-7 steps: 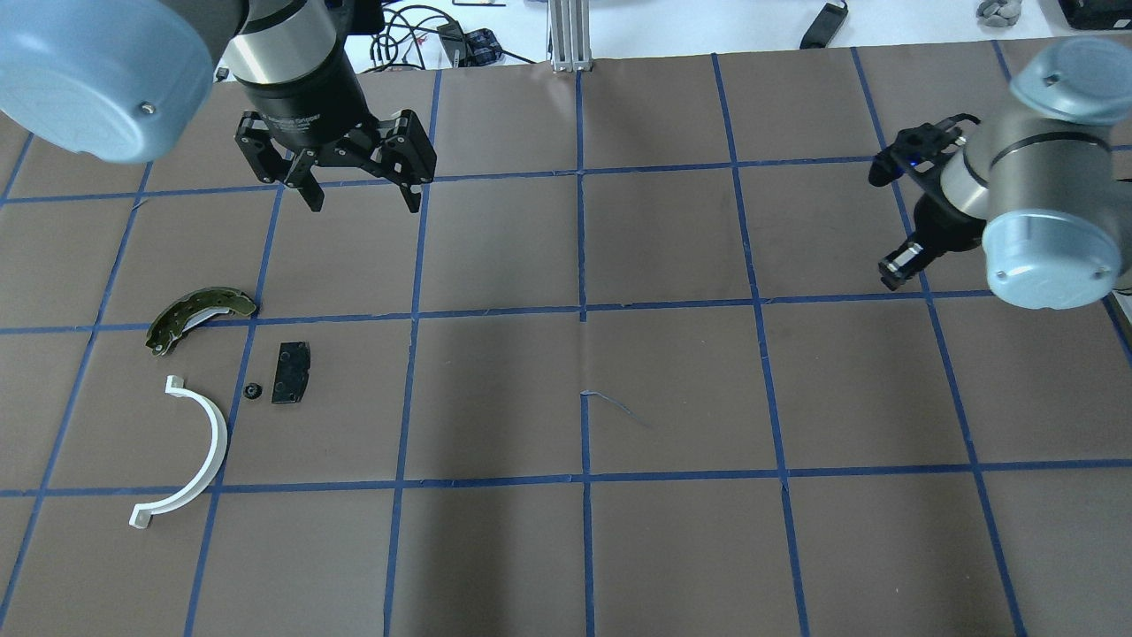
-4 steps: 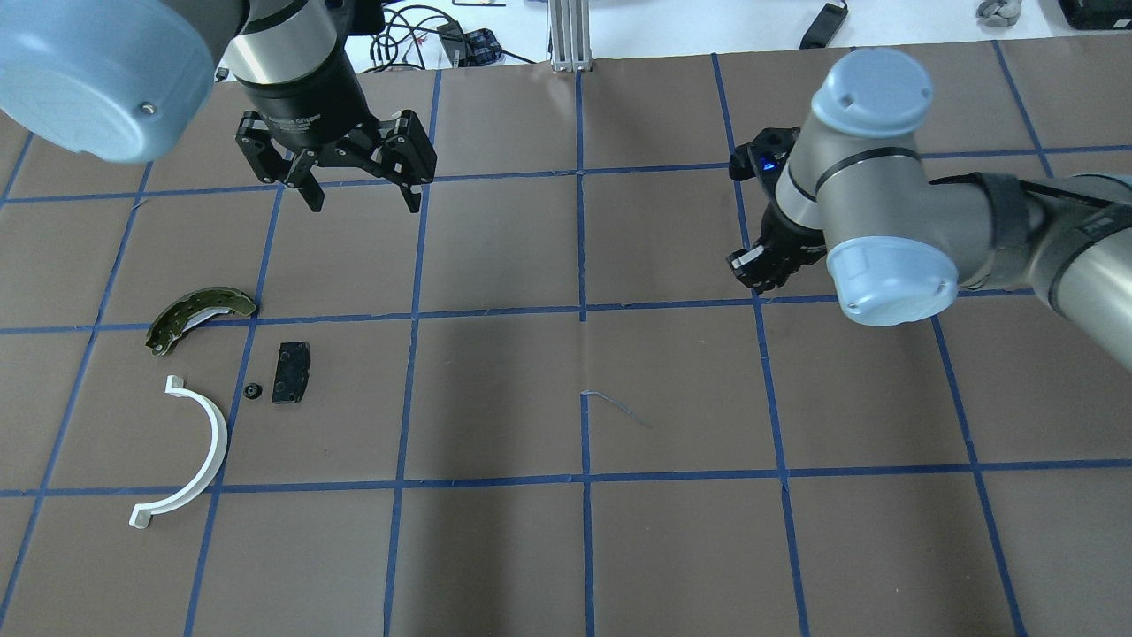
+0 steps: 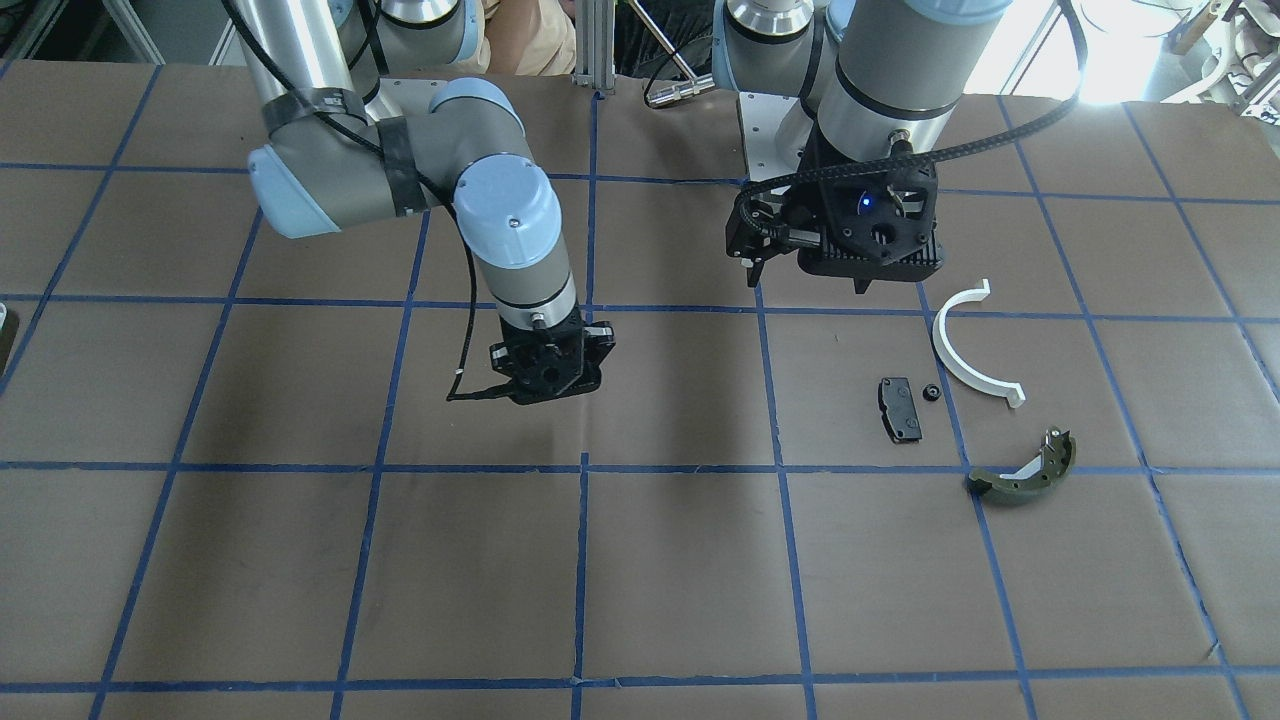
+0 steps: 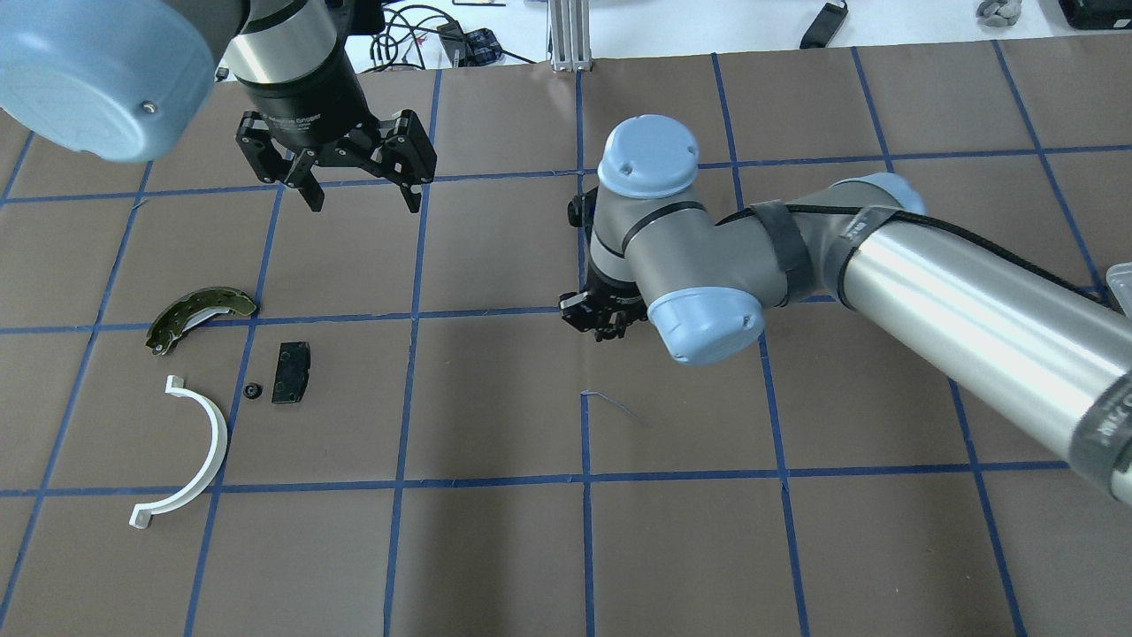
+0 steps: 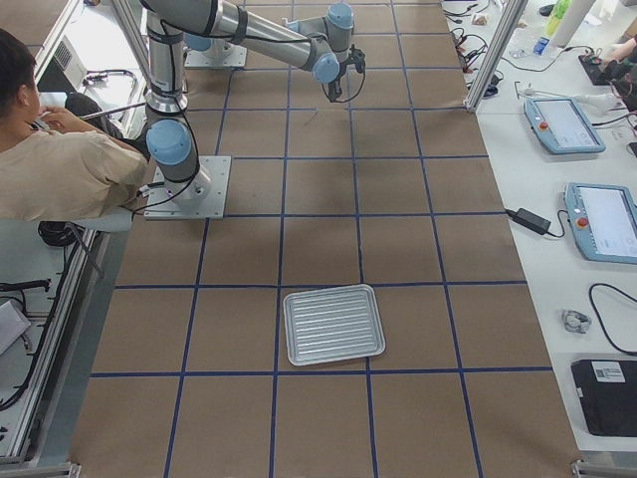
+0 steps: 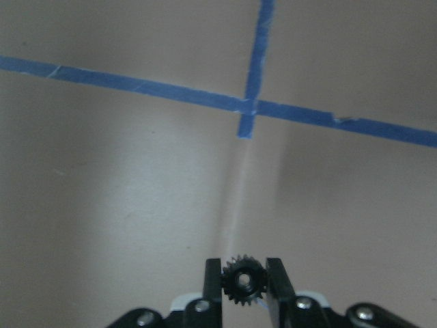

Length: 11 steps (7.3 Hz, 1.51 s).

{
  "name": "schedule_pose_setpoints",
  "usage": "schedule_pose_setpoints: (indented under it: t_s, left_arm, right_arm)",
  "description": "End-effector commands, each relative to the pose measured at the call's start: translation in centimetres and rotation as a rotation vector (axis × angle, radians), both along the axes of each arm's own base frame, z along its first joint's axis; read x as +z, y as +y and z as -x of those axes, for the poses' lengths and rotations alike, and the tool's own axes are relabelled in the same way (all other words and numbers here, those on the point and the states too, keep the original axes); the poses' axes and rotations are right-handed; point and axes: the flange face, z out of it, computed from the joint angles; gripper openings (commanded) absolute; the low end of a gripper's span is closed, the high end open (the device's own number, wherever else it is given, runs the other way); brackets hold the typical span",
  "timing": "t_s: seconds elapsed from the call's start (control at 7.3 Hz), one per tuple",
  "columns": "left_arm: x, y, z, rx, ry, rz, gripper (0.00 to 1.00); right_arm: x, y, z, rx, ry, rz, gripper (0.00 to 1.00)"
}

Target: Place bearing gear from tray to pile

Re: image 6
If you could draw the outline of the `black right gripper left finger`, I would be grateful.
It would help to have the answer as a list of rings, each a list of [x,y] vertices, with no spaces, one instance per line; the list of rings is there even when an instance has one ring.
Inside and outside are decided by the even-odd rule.
[[[223,326],[221,259],[206,260],[202,294],[184,310],[184,327]]]

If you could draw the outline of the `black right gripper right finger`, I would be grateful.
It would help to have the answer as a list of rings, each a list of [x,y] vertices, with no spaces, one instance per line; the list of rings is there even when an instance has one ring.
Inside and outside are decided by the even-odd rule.
[[[316,292],[296,292],[282,261],[266,259],[266,300],[274,327],[327,327],[327,301]]]

